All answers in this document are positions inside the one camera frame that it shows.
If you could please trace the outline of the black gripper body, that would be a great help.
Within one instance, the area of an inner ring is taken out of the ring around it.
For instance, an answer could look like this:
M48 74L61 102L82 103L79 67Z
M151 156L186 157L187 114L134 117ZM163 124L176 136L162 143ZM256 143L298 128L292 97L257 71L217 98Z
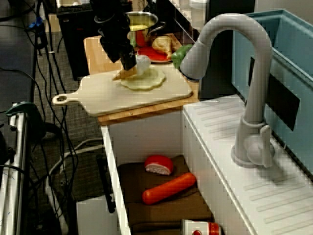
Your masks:
M119 50L120 58L124 51L133 50L133 46L128 39L130 32L130 19L125 13L112 13L109 17L94 17L101 35L100 43L104 51L114 48Z

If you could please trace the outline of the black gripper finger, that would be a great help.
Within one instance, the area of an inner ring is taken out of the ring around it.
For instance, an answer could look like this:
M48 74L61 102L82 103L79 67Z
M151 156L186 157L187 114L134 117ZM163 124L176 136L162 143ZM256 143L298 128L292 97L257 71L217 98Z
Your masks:
M124 70L129 71L130 69L132 69L136 65L135 51L129 50L122 52L121 62Z
M107 49L107 55L113 63L115 63L116 61L120 59L120 54L119 54L118 49L114 49L114 48Z

